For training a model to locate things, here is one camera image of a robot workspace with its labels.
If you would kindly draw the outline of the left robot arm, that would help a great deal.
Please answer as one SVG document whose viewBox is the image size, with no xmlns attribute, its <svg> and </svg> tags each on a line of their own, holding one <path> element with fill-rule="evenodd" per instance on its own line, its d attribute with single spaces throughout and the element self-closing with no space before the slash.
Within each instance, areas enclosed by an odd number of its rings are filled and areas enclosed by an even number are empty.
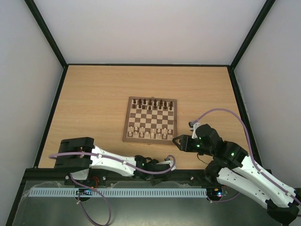
<svg viewBox="0 0 301 226">
<path fill-rule="evenodd" d="M 122 156 L 94 145 L 94 139 L 91 137 L 64 139 L 60 143 L 58 153 L 51 154 L 49 158 L 55 160 L 56 169 L 68 169 L 77 181 L 87 180 L 91 168 L 141 180 L 150 180 L 176 169 L 175 158 L 172 156 L 168 156 L 162 162 L 141 155 Z"/>
</svg>

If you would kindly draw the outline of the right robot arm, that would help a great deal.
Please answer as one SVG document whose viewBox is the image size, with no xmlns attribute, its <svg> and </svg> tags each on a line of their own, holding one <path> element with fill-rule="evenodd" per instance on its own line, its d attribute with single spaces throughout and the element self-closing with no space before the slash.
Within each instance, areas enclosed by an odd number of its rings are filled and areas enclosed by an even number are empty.
<svg viewBox="0 0 301 226">
<path fill-rule="evenodd" d="M 231 187 L 259 203 L 277 222 L 289 225 L 299 214 L 300 188 L 292 188 L 266 171 L 234 142 L 224 141 L 208 124 L 193 125 L 192 135 L 180 135 L 173 143 L 181 150 L 212 156 L 204 170 L 214 185 Z"/>
</svg>

